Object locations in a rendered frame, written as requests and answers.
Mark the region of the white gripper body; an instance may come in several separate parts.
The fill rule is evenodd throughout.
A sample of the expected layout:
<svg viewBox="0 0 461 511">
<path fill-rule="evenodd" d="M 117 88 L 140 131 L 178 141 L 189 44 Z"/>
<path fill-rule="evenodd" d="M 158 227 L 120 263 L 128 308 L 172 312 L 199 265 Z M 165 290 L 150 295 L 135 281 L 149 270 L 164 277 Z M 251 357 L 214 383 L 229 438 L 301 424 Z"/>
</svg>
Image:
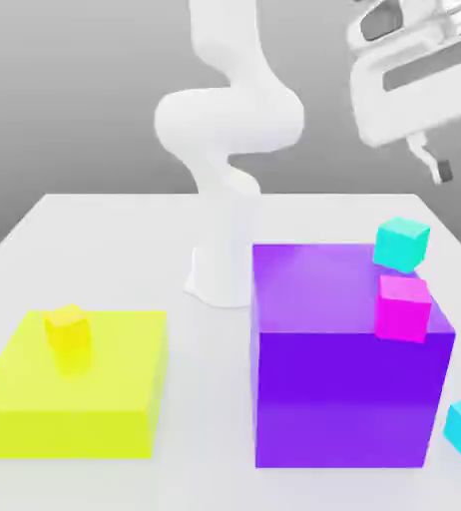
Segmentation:
<svg viewBox="0 0 461 511">
<path fill-rule="evenodd" d="M 461 36 L 447 41 L 437 27 L 423 27 L 372 46 L 351 68 L 350 93 L 359 137 L 376 148 L 461 118 L 461 63 L 394 89 L 383 76 L 398 67 L 455 54 Z"/>
</svg>

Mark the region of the large yellow box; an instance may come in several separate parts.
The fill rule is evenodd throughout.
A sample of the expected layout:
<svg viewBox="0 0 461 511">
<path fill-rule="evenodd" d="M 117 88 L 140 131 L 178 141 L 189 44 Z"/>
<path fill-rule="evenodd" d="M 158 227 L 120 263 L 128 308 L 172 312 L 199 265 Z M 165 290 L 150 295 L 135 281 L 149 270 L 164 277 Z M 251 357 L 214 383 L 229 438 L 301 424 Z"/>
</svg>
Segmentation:
<svg viewBox="0 0 461 511">
<path fill-rule="evenodd" d="M 0 459 L 149 459 L 168 365 L 163 311 L 88 312 L 64 354 L 28 312 L 0 353 Z"/>
</svg>

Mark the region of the small turquoise cube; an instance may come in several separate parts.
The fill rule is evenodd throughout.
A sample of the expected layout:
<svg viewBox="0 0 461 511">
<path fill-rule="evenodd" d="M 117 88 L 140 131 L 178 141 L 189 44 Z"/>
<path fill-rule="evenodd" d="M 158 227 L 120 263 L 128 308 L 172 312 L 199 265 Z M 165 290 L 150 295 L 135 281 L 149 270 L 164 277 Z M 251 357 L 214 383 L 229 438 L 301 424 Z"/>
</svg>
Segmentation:
<svg viewBox="0 0 461 511">
<path fill-rule="evenodd" d="M 429 235 L 427 224 L 392 218 L 377 230 L 373 261 L 402 273 L 412 273 L 425 258 Z"/>
</svg>

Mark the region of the large purple box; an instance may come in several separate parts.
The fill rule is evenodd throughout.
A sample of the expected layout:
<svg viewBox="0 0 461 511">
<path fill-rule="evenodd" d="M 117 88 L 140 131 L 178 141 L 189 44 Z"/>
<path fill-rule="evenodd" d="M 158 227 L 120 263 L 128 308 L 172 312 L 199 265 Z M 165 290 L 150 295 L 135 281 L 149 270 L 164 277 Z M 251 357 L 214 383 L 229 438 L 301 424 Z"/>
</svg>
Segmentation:
<svg viewBox="0 0 461 511">
<path fill-rule="evenodd" d="M 374 305 L 384 274 L 370 245 L 253 248 L 257 467 L 424 464 L 455 331 L 433 305 L 423 342 L 378 338 Z"/>
</svg>

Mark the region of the small magenta cube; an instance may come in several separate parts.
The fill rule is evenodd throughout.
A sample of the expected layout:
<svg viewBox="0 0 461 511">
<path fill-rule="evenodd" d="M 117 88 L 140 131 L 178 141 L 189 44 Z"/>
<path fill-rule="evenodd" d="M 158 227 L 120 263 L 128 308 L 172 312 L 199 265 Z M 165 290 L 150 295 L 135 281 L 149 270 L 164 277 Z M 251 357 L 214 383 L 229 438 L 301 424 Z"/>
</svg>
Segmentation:
<svg viewBox="0 0 461 511">
<path fill-rule="evenodd" d="M 374 333 L 380 339 L 424 343 L 431 308 L 424 279 L 383 274 L 378 280 Z"/>
</svg>

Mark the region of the small yellow cube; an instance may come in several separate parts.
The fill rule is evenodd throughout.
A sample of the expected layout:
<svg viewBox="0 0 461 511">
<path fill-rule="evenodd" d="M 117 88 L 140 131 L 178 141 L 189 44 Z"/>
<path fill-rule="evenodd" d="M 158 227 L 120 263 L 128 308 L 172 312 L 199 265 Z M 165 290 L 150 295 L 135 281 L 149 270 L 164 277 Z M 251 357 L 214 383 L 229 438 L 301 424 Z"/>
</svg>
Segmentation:
<svg viewBox="0 0 461 511">
<path fill-rule="evenodd" d="M 87 370 L 92 359 L 92 331 L 86 313 L 74 304 L 43 312 L 47 341 L 58 370 L 76 375 Z"/>
</svg>

